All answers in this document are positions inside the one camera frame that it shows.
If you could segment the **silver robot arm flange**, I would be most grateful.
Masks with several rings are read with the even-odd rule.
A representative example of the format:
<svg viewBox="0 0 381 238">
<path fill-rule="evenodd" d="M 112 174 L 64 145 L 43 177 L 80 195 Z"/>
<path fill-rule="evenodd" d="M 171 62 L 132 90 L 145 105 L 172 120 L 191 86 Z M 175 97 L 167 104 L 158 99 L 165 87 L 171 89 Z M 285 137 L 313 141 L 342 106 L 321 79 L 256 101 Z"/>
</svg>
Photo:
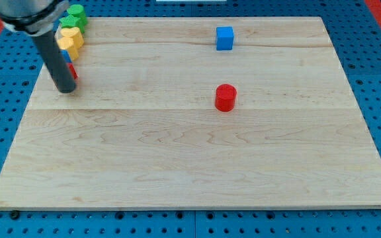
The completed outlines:
<svg viewBox="0 0 381 238">
<path fill-rule="evenodd" d="M 0 0 L 0 19 L 11 32 L 41 36 L 68 8 L 68 0 Z"/>
</svg>

